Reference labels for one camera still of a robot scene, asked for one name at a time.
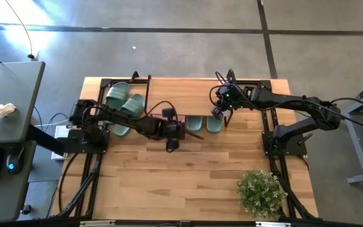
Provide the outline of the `black computer mouse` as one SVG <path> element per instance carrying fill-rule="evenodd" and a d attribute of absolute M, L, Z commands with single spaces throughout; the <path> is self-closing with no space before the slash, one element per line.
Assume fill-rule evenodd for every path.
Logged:
<path fill-rule="evenodd" d="M 23 151 L 23 147 L 17 146 L 7 155 L 6 169 L 9 174 L 18 174 L 23 169 Z"/>

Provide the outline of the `crumpled white tissue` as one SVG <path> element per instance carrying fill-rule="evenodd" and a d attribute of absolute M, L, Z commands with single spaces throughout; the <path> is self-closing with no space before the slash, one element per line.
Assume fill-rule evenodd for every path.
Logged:
<path fill-rule="evenodd" d="M 7 103 L 5 105 L 0 104 L 0 120 L 16 110 L 16 106 L 12 103 Z"/>

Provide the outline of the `grey desk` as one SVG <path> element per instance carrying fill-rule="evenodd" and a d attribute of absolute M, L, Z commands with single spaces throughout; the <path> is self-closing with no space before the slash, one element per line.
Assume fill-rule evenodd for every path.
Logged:
<path fill-rule="evenodd" d="M 43 61 L 0 64 L 0 104 L 16 107 L 0 120 L 0 143 L 25 139 L 44 69 Z"/>
<path fill-rule="evenodd" d="M 25 203 L 28 178 L 32 169 L 36 150 L 35 141 L 27 141 L 23 147 L 23 168 L 17 174 L 10 174 L 6 167 L 8 151 L 4 151 L 0 159 L 0 222 L 15 221 Z"/>

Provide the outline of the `wooden shelf black metal frame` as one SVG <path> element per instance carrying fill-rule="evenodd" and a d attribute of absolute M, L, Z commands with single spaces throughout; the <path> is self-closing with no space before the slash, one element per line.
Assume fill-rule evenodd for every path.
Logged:
<path fill-rule="evenodd" d="M 216 79 L 152 78 L 146 110 L 161 114 L 162 109 L 175 107 L 178 115 L 213 117 L 211 110 L 220 84 Z"/>

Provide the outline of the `white power strip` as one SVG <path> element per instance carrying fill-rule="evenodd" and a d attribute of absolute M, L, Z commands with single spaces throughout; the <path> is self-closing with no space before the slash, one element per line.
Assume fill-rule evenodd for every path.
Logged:
<path fill-rule="evenodd" d="M 55 134 L 54 134 L 54 137 L 57 139 L 59 137 L 67 137 L 69 134 L 69 129 L 64 126 L 64 125 L 60 125 L 60 126 L 57 126 L 55 128 Z M 64 156 L 61 156 L 61 155 L 58 155 L 58 154 L 55 154 L 55 153 L 52 153 L 51 155 L 51 160 L 64 160 L 64 158 L 66 157 L 66 155 Z"/>

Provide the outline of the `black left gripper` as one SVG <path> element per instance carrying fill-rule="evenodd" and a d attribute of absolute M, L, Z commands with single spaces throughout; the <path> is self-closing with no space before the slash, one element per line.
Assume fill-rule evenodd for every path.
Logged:
<path fill-rule="evenodd" d="M 185 138 L 185 134 L 204 140 L 203 137 L 186 130 L 185 123 L 181 121 L 166 121 L 161 125 L 161 130 L 161 136 L 166 138 L 166 152 L 168 153 L 172 153 L 180 147 L 180 140 Z"/>

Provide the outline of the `dark green rubber slide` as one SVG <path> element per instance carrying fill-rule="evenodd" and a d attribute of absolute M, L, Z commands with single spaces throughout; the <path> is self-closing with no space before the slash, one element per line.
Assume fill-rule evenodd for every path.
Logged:
<path fill-rule="evenodd" d="M 121 106 L 116 104 L 111 108 L 129 114 L 132 117 L 140 117 L 144 111 L 144 104 L 145 104 L 144 97 L 140 94 L 134 94 Z M 118 137 L 126 136 L 129 131 L 130 127 L 126 127 L 119 124 L 115 124 L 112 127 L 112 133 Z"/>
<path fill-rule="evenodd" d="M 126 82 L 118 82 L 110 87 L 105 104 L 115 110 L 120 110 L 129 96 L 130 86 Z"/>

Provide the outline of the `light teal rubber slide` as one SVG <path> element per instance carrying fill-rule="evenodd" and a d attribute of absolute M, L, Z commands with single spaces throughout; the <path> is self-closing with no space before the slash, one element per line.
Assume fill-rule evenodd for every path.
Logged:
<path fill-rule="evenodd" d="M 186 127 L 191 132 L 198 132 L 202 128 L 203 116 L 186 116 Z"/>
<path fill-rule="evenodd" d="M 222 130 L 223 119 L 217 119 L 215 117 L 206 117 L 207 131 L 213 134 L 217 134 Z"/>

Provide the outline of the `green artificial plant white flowers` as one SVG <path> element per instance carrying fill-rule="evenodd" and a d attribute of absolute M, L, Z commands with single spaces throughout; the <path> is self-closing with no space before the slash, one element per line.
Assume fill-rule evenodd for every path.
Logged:
<path fill-rule="evenodd" d="M 258 219 L 277 218 L 283 213 L 287 193 L 269 171 L 249 170 L 237 181 L 239 208 Z"/>

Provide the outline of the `black desk support bar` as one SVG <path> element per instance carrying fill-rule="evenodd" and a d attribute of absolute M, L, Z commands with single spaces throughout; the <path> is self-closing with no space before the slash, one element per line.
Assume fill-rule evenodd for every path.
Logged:
<path fill-rule="evenodd" d="M 51 152 L 64 156 L 64 143 L 34 125 L 29 125 L 26 133 L 26 141 L 35 141 L 39 146 Z"/>

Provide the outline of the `silver aluminium bracket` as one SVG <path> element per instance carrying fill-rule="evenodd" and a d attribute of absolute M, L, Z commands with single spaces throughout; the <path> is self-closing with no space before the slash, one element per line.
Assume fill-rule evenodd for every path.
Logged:
<path fill-rule="evenodd" d="M 272 222 L 272 221 L 256 221 L 256 227 L 291 227 L 290 223 Z"/>
<path fill-rule="evenodd" d="M 115 225 L 115 220 L 89 220 L 79 223 L 79 227 L 110 227 Z"/>

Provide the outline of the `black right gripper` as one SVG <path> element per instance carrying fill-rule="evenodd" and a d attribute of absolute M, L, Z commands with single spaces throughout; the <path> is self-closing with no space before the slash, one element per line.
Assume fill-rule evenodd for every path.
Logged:
<path fill-rule="evenodd" d="M 221 120 L 224 117 L 223 111 L 237 110 L 239 108 L 253 109 L 249 100 L 248 90 L 242 90 L 236 83 L 225 82 L 222 85 L 233 85 L 236 88 L 237 99 L 229 103 L 217 104 L 218 98 L 216 97 L 217 100 L 214 102 L 214 107 L 211 110 L 211 114 L 216 120 Z"/>

